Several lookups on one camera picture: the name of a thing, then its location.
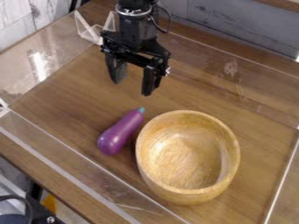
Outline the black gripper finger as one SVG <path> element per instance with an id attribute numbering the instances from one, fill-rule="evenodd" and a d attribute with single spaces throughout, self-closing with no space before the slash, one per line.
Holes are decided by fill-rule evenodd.
<path id="1" fill-rule="evenodd" d="M 149 96 L 158 88 L 161 78 L 164 77 L 164 70 L 160 67 L 146 66 L 144 68 L 141 95 Z"/>
<path id="2" fill-rule="evenodd" d="M 109 78 L 114 84 L 118 84 L 126 77 L 126 62 L 124 58 L 116 54 L 105 54 L 106 70 Z"/>

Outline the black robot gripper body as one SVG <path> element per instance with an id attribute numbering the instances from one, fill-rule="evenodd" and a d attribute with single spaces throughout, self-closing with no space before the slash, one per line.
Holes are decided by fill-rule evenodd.
<path id="1" fill-rule="evenodd" d="M 170 53 L 157 42 L 157 32 L 166 33 L 158 25 L 158 13 L 162 7 L 157 3 L 117 3 L 116 15 L 118 28 L 102 31 L 101 52 L 121 56 L 128 63 L 145 68 L 160 67 L 164 75 L 168 69 Z"/>

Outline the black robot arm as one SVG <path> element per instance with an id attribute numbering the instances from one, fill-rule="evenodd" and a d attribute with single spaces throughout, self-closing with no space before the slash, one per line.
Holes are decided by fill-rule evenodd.
<path id="1" fill-rule="evenodd" d="M 169 73 L 169 51 L 157 42 L 156 32 L 169 29 L 158 26 L 157 0 L 117 0 L 118 30 L 102 31 L 101 52 L 106 70 L 114 84 L 126 76 L 126 64 L 144 69 L 141 95 L 148 96 L 158 88 L 161 78 Z"/>

